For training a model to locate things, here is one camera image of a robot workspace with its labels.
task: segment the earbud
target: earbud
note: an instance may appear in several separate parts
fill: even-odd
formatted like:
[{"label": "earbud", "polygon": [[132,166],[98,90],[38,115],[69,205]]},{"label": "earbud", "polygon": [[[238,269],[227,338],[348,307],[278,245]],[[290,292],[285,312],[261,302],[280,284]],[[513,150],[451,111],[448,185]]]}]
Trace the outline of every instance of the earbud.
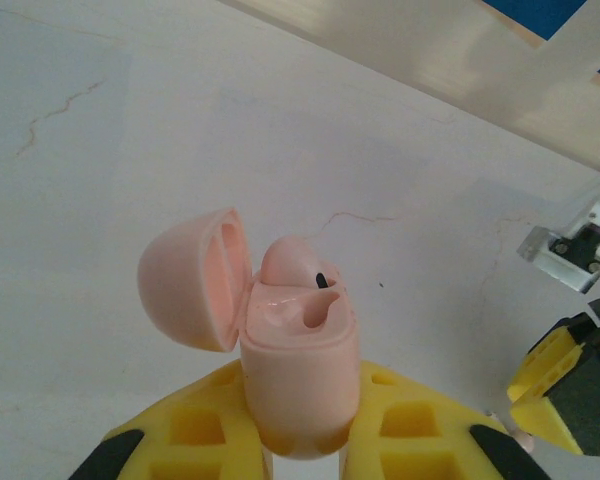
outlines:
[{"label": "earbud", "polygon": [[260,281],[265,285],[327,288],[320,259],[307,241],[296,235],[279,238],[262,260]]}]

